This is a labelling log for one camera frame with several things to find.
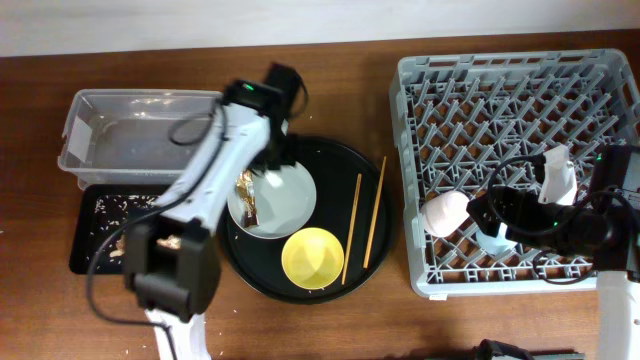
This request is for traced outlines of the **wooden chopstick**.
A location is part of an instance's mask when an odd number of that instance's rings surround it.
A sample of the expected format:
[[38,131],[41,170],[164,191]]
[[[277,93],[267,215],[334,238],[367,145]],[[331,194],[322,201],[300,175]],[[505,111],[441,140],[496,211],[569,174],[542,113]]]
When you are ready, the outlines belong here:
[[351,211],[351,217],[350,217],[350,223],[349,223],[349,231],[348,231],[348,236],[347,236],[347,245],[346,245],[344,263],[343,263],[343,270],[342,270],[342,275],[341,275],[341,285],[345,285],[345,283],[346,283],[346,277],[347,277],[347,272],[348,272],[348,267],[349,267],[349,260],[350,260],[351,247],[352,247],[352,241],[353,241],[353,233],[354,233],[355,223],[356,223],[356,216],[357,216],[357,209],[358,209],[358,202],[359,202],[359,194],[360,194],[360,189],[361,189],[361,181],[362,181],[362,174],[359,173],[357,175],[355,191],[354,191],[354,197],[353,197],[352,211]]
[[380,206],[380,201],[381,201],[380,199],[381,199],[382,188],[383,188],[383,184],[384,184],[386,163],[387,163],[387,157],[384,156],[383,157],[382,166],[381,166],[381,170],[380,170],[380,176],[379,176],[377,187],[376,187],[376,196],[375,196],[375,201],[374,201],[374,206],[373,206],[373,211],[372,211],[372,216],[371,216],[371,221],[370,221],[370,228],[369,228],[367,244],[366,244],[366,249],[365,249],[366,251],[365,251],[364,260],[363,260],[363,268],[365,268],[365,269],[369,267],[370,256],[371,256],[371,252],[372,252],[372,246],[373,246],[373,240],[374,240],[374,235],[375,235],[378,211],[379,211],[379,206]]

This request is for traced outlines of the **yellow bowl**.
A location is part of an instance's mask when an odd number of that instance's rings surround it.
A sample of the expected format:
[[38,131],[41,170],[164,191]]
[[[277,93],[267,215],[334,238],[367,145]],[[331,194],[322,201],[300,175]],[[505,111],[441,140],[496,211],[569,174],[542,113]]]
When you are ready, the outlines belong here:
[[335,282],[343,271],[345,253],[338,238],[328,230],[310,227],[298,230],[285,242],[281,265],[286,277],[305,290],[321,290]]

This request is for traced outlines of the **right wooden chopstick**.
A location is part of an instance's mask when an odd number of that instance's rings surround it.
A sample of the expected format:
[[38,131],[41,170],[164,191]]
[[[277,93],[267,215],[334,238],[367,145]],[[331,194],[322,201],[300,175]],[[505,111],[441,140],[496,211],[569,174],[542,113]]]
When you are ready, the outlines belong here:
[[369,267],[370,256],[371,256],[371,252],[372,252],[372,246],[373,246],[373,240],[374,240],[374,235],[375,235],[378,211],[379,211],[379,206],[380,206],[380,201],[381,201],[380,199],[381,199],[382,188],[383,188],[383,184],[384,184],[386,163],[387,163],[387,157],[384,156],[383,157],[382,166],[381,166],[381,170],[380,170],[380,176],[379,176],[377,187],[376,187],[376,196],[375,196],[375,201],[374,201],[374,206],[373,206],[373,211],[372,211],[372,216],[371,216],[371,221],[370,221],[370,228],[369,228],[367,244],[366,244],[366,249],[365,249],[366,251],[365,251],[364,260],[363,260],[363,268],[365,268],[365,269]]

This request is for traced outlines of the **grey dishwasher rack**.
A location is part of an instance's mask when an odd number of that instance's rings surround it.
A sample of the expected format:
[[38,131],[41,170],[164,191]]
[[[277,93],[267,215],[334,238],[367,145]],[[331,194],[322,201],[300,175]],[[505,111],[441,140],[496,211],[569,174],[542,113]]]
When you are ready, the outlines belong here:
[[583,257],[542,256],[520,244],[481,247],[466,221],[440,238],[421,206],[450,190],[480,196],[491,174],[538,192],[510,158],[565,145],[585,195],[598,150],[639,141],[639,91],[616,49],[406,57],[390,87],[404,192],[410,282],[428,299],[591,290]]

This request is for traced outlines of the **light blue cup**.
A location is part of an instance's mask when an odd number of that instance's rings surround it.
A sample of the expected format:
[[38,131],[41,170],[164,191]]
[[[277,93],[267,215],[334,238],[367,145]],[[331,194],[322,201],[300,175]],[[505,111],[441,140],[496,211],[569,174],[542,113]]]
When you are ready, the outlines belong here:
[[481,230],[475,232],[475,239],[478,245],[490,255],[499,255],[517,246],[515,241],[506,238],[507,227],[501,224],[496,236],[484,234]]

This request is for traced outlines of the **grey plate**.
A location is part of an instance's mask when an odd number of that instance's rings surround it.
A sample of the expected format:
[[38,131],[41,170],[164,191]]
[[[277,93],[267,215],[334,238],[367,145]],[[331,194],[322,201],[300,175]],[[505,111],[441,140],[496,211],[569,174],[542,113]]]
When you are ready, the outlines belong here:
[[314,212],[317,193],[310,172],[300,163],[279,170],[253,173],[259,225],[242,226],[243,202],[234,190],[227,197],[233,222],[260,239],[288,237],[301,229]]

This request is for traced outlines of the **gold brown snack wrapper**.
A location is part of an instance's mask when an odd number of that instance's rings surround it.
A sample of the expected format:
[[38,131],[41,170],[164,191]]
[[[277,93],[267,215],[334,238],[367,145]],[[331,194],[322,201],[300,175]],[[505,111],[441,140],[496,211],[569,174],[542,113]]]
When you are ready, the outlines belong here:
[[259,219],[257,215],[253,173],[250,170],[243,171],[237,178],[236,193],[243,202],[242,226],[245,228],[258,226]]

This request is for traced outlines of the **clear plastic bin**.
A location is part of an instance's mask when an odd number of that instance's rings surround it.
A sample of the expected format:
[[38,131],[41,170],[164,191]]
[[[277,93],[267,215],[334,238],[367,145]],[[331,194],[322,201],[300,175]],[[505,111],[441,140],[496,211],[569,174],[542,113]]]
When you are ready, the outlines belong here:
[[58,167],[84,189],[93,184],[171,184],[195,145],[169,140],[174,123],[190,122],[175,137],[196,138],[205,128],[216,91],[84,89],[68,112]]

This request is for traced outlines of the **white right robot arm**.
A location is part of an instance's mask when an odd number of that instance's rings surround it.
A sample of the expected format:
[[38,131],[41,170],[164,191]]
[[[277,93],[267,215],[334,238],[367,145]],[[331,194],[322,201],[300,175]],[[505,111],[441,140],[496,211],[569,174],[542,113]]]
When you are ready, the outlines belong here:
[[467,212],[480,230],[495,236],[505,226],[507,239],[548,254],[591,259],[597,277],[601,359],[639,356],[639,149],[607,146],[598,154],[587,195],[559,204],[574,183],[566,149],[530,155],[541,183],[539,194],[499,186],[492,174],[484,195]]

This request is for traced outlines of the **black rectangular tray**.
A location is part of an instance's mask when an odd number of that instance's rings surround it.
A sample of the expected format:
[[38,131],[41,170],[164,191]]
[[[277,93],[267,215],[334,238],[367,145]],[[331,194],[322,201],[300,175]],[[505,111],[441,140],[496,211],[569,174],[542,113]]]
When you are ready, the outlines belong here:
[[91,258],[104,240],[120,228],[131,212],[144,212],[167,185],[91,185],[82,196],[69,257],[72,273],[87,273]]

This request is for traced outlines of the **pink cup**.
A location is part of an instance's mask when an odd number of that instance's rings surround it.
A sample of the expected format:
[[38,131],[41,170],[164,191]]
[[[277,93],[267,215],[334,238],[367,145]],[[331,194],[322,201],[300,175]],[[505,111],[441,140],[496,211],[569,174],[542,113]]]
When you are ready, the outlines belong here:
[[469,198],[459,191],[448,191],[427,201],[420,209],[424,230],[434,237],[450,236],[468,218]]

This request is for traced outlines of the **left wooden chopstick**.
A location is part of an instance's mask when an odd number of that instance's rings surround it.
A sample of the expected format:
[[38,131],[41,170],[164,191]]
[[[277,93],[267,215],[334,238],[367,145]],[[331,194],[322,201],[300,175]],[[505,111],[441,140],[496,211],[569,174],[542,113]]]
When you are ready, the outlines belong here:
[[359,202],[359,194],[360,194],[360,189],[361,189],[361,181],[362,181],[362,174],[359,173],[357,175],[355,191],[354,191],[354,197],[353,197],[352,211],[351,211],[351,217],[350,217],[350,223],[349,223],[349,231],[348,231],[348,236],[347,236],[347,245],[346,245],[344,263],[343,263],[343,270],[342,270],[342,275],[341,275],[341,285],[345,285],[345,283],[346,283],[346,277],[347,277],[347,272],[348,272],[348,267],[349,267],[349,260],[350,260],[351,247],[352,247],[352,241],[353,241],[353,233],[354,233],[355,223],[356,223],[356,216],[357,216],[357,209],[358,209],[358,202]]

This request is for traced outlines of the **round black tray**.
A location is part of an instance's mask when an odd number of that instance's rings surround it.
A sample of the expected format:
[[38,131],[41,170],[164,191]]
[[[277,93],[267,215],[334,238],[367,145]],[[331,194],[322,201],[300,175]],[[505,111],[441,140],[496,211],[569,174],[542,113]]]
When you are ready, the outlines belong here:
[[[379,188],[376,165],[334,140],[302,137],[295,166],[254,179],[259,224],[240,226],[242,201],[228,198],[218,234],[234,270],[255,290],[294,304],[319,304],[363,285],[394,242],[391,197]],[[348,265],[325,286],[305,289],[282,266],[288,239],[298,230],[321,228],[340,242]]]

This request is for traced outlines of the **food scraps pile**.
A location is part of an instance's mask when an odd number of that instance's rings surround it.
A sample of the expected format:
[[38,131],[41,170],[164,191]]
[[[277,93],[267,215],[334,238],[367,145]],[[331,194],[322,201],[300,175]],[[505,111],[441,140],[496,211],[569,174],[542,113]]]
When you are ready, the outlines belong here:
[[[111,232],[118,229],[128,219],[133,210],[151,210],[157,196],[152,195],[102,195],[99,196],[95,208],[92,224],[89,230],[89,240],[95,240],[95,247],[104,241]],[[167,235],[156,241],[158,245],[177,250],[181,246],[181,239],[176,235]],[[106,252],[110,262],[120,260],[125,254],[125,238],[120,235],[118,240],[107,246]]]

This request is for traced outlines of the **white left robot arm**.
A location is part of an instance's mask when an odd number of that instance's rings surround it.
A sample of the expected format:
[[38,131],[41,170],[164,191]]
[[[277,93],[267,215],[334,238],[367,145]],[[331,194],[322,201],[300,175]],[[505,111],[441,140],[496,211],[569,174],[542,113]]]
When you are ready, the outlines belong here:
[[[274,63],[260,83],[236,80],[214,99],[196,153],[149,210],[113,231],[90,259],[86,300],[93,313],[116,325],[151,327],[163,359],[207,359],[204,314],[221,276],[214,243],[227,197],[245,170],[294,165],[287,135],[293,106],[308,91],[292,67]],[[106,248],[125,241],[122,274],[145,319],[100,310],[94,274]]]

